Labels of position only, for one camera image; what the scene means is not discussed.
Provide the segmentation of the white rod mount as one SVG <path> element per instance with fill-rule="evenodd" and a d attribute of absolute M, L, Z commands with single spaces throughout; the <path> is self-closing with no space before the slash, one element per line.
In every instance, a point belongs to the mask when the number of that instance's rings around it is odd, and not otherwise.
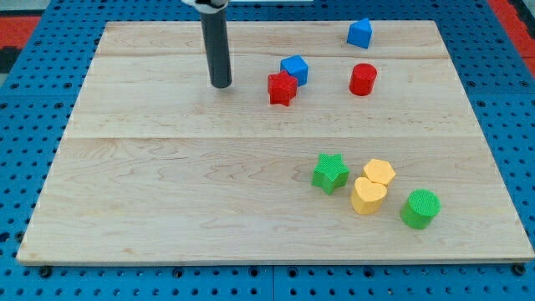
<path fill-rule="evenodd" d="M 195 9 L 223 9 L 228 5 L 228 0 L 181 0 Z"/>

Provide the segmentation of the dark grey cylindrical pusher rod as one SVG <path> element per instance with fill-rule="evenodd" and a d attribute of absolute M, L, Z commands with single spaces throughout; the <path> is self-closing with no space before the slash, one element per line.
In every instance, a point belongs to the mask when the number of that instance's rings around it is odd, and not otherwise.
<path fill-rule="evenodd" d="M 202 13 L 201 29 L 211 85 L 224 89 L 232 83 L 226 9 L 212 14 Z"/>

